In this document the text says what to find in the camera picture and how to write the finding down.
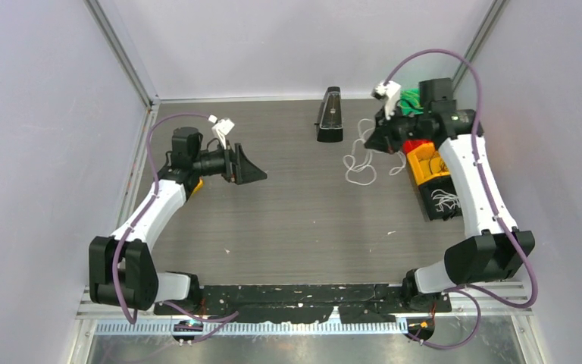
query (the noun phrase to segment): wood grain surface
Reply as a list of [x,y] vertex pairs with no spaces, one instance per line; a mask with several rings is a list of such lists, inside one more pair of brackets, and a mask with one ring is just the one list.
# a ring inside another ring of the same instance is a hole
[[[159,271],[195,273],[202,284],[398,283],[411,268],[429,265],[463,239],[461,218],[428,221],[408,168],[396,155],[374,154],[376,181],[366,187],[345,180],[343,156],[358,138],[357,123],[372,118],[375,100],[343,100],[342,143],[318,143],[319,101],[166,104],[159,118],[182,111],[229,117],[229,135],[268,179],[236,186],[219,176],[171,219],[152,254]],[[194,126],[211,139],[208,122],[167,121],[153,136],[164,163],[173,129]],[[371,127],[367,121],[362,129]],[[356,158],[365,151],[357,145]],[[367,182],[371,171],[351,174]],[[138,203],[152,178],[144,170]]]

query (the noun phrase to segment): yellow object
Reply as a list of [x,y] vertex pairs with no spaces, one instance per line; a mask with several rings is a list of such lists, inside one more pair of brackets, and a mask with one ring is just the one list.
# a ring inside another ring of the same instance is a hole
[[407,161],[414,173],[416,185],[420,186],[434,178],[449,176],[449,171],[433,143],[425,143],[407,153]]
[[195,192],[197,192],[202,187],[204,187],[204,180],[200,178],[199,183],[197,184],[197,186],[195,186],[195,189],[192,191],[191,196],[194,195]]

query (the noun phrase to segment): cable connector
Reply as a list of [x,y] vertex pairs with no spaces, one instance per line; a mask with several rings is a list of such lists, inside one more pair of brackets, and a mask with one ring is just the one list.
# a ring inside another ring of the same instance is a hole
[[225,118],[215,122],[215,125],[213,125],[211,128],[213,131],[213,136],[220,141],[220,144],[225,149],[227,148],[227,135],[230,133],[234,126],[235,124],[229,118]]
[[394,115],[396,104],[400,100],[400,85],[393,81],[388,82],[386,85],[385,81],[382,80],[374,87],[371,95],[375,99],[385,101],[385,118],[389,120]]

